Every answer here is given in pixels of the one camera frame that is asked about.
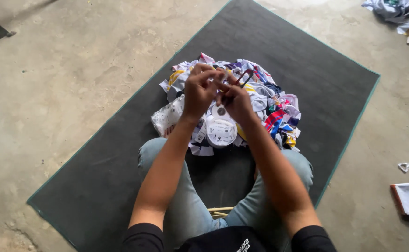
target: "person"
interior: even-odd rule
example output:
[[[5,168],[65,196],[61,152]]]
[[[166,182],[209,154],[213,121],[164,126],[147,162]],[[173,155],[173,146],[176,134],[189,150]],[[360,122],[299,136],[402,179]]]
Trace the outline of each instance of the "person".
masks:
[[[223,77],[223,69],[197,64],[185,83],[184,111],[169,137],[140,148],[143,181],[121,251],[279,251],[288,238],[294,252],[336,251],[308,195],[312,166],[298,152],[281,151],[253,112],[246,90],[231,74],[230,85],[221,83]],[[192,131],[213,100],[224,103],[243,128],[260,172],[245,199],[216,220],[192,186],[184,161]]]

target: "concrete floor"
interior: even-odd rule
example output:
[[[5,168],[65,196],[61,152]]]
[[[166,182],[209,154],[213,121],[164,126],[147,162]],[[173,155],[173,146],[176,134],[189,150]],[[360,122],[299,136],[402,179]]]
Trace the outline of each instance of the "concrete floor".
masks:
[[[409,251],[389,192],[409,182],[396,167],[409,161],[409,46],[361,2],[260,1],[382,74],[317,212],[340,251]],[[17,35],[0,40],[0,251],[74,251],[27,198],[225,1],[4,3]]]

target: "clothing label roll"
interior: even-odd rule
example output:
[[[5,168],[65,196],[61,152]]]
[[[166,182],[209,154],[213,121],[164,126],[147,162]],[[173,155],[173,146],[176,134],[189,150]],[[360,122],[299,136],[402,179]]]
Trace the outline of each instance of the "clothing label roll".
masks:
[[[232,144],[237,137],[235,122],[228,115],[223,105],[213,106],[212,115],[207,120],[208,142],[214,148],[220,149]]]

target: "leg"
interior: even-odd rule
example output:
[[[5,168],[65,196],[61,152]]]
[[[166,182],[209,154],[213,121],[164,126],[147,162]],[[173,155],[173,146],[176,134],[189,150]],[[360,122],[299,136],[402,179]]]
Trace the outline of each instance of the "leg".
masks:
[[[141,182],[150,169],[158,152],[161,150],[165,138],[155,138],[147,141],[139,149],[138,169]],[[183,164],[178,187],[172,199],[166,216],[164,217],[163,233],[166,248],[177,249],[187,239],[202,235],[214,229],[226,226],[225,221],[213,220],[205,204],[197,195],[186,162]]]
[[[298,152],[282,150],[282,154],[289,160],[304,186],[309,190],[314,177],[312,175],[312,165]],[[251,192],[231,210],[225,220],[229,226],[252,226],[280,251],[285,248],[288,241],[287,232],[268,199],[264,181],[260,174]]]

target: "black t-shirt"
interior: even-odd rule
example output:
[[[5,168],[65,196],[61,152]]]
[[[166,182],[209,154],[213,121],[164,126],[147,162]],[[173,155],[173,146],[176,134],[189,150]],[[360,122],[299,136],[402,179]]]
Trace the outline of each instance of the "black t-shirt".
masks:
[[[306,226],[291,240],[293,252],[336,252],[326,231]],[[163,252],[163,234],[159,227],[140,223],[125,233],[122,252]],[[252,227],[230,226],[187,240],[177,252],[272,252],[275,248],[258,237]]]

